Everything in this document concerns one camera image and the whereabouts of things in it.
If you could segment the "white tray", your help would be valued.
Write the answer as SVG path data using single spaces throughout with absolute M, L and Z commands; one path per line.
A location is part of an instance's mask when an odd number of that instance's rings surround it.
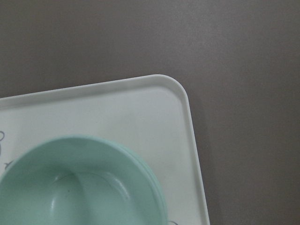
M 119 143 L 153 170 L 167 225 L 207 225 L 209 215 L 188 96 L 166 75 L 5 97 L 0 100 L 0 176 L 47 141 L 84 136 Z

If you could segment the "green bowl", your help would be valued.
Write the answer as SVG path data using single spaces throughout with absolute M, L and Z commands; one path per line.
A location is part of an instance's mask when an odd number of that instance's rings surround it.
M 121 151 L 125 152 L 127 155 L 132 157 L 134 161 L 136 161 L 137 166 L 141 167 L 142 170 L 147 174 L 148 180 L 150 182 L 150 185 L 153 189 L 153 194 L 155 196 L 157 206 L 159 208 L 159 211 L 161 213 L 161 225 L 166 225 L 168 223 L 168 211 L 167 211 L 167 204 L 165 202 L 165 196 L 163 193 L 163 189 L 161 188 L 161 185 L 155 176 L 153 170 L 148 166 L 148 164 L 143 160 L 142 157 L 140 157 L 138 154 L 136 154 L 131 149 L 116 143 L 112 142 L 112 145 Z
M 68 136 L 13 160 L 0 178 L 3 225 L 160 225 L 147 174 L 111 141 Z

